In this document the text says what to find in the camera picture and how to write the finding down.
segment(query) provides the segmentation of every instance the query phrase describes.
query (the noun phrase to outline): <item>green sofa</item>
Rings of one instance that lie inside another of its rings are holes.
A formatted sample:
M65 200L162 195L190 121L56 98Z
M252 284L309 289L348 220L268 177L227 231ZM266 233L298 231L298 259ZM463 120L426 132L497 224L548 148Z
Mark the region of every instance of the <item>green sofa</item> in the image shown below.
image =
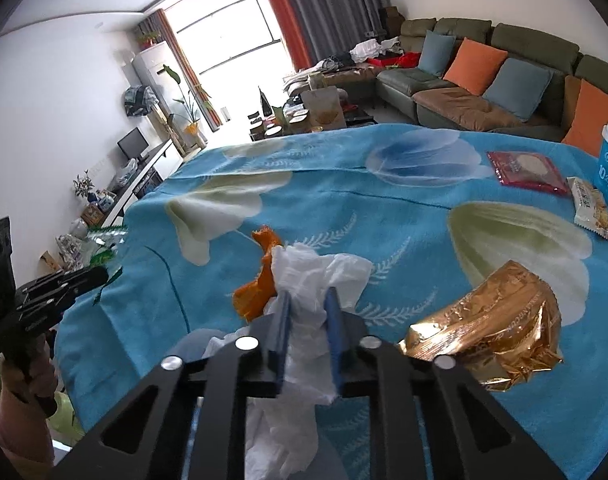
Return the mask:
M570 122L563 119L564 107L568 107L565 104L567 76L574 74L584 78L608 94L608 64L593 56L583 56L575 43L546 32L505 23L493 28L486 20L409 20L402 26L404 49L407 52L421 51L426 30L456 36L452 59L462 39L469 38L506 50L510 57L543 66L553 73L553 77L533 118L523 123L497 105L419 68L391 69L380 73L375 82L377 95L415 124L430 128L501 132L559 142L570 127Z

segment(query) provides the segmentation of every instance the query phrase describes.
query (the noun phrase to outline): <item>red snack packet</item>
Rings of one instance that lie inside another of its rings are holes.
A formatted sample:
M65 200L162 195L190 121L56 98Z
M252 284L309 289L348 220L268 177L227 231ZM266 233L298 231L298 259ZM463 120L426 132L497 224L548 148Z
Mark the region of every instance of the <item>red snack packet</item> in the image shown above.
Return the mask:
M548 156L530 152L487 152L487 155L504 186L558 195L569 193L568 184Z

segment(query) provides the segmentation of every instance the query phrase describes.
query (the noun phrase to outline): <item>silver screw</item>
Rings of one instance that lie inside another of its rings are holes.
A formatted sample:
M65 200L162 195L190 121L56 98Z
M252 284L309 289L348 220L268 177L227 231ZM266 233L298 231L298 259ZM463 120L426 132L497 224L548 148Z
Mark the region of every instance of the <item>silver screw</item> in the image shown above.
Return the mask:
M164 370L168 370L169 372L177 370L177 368L179 368L181 365L183 365L183 361L176 355L169 355L162 360L162 368Z
M257 348L259 345L259 341L252 336L245 335L235 341L235 346L240 350L252 350L253 348Z
M455 367L456 361L450 355L438 355L433 359L433 364L442 370L450 370Z
M375 348L382 346L382 341L379 337L367 335L359 340L359 346L362 348L368 348L369 350L374 350Z

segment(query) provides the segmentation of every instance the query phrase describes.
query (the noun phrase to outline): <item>orange pillow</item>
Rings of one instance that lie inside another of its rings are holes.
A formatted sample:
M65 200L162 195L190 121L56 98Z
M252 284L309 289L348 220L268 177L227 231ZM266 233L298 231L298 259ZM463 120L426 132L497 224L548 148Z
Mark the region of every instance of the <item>orange pillow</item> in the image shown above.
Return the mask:
M464 38L444 79L480 96L491 86L507 57L505 50Z
M602 128L607 123L608 94L582 79L573 124L562 142L600 156Z

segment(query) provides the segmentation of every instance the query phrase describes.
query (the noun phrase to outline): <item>orange curtain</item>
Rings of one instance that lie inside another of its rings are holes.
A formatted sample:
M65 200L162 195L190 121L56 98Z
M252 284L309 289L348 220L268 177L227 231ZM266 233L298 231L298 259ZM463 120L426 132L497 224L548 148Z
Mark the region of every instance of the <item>orange curtain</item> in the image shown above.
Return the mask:
M310 58L306 40L290 0L268 0L275 12L275 17L281 29L282 39L289 51L290 59L295 70L310 68L313 63Z
M141 33L152 31L158 31L161 33L162 40L168 44L168 47L170 47L171 52L175 56L175 59L183 72L186 83L193 92L195 101L197 102L197 105L199 105L199 108L210 129L213 132L217 131L222 125L222 120L219 118L215 108L213 108L213 105L210 103L210 96L202 87L199 79L197 79L197 75L194 72L193 67L191 67L186 55L183 53L183 50L177 41L177 36L175 36L174 30L171 27L171 24L168 22L168 18L166 18L164 9L156 10L143 22L141 22L137 26L137 29Z

